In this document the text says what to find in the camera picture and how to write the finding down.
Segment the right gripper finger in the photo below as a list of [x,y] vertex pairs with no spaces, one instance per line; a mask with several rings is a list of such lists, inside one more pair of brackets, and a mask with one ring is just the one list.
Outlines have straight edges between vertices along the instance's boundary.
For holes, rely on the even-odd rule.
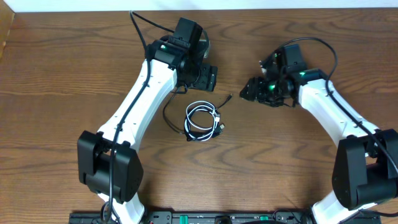
[[264,78],[263,77],[253,77],[248,80],[246,86],[244,87],[245,92],[257,92],[262,91],[264,88]]
[[257,101],[257,90],[244,88],[240,91],[239,96],[248,101]]

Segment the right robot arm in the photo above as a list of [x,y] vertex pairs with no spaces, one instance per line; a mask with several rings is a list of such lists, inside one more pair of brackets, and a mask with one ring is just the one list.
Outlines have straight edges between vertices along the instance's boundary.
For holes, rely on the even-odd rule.
[[343,223],[355,215],[382,216],[370,208],[397,198],[397,131],[380,130],[335,91],[319,68],[300,52],[278,50],[260,62],[263,75],[248,80],[240,97],[270,106],[286,99],[321,124],[337,147],[333,190],[312,205],[305,223]]

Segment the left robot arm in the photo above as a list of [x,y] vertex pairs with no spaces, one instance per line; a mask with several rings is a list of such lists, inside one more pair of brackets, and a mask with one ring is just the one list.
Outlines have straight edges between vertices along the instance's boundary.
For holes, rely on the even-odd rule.
[[142,138],[175,87],[214,90],[217,68],[203,63],[209,48],[207,39],[193,43],[171,36],[147,45],[139,76],[119,108],[96,133],[83,131],[78,138],[79,181],[104,200],[101,223],[141,221]]

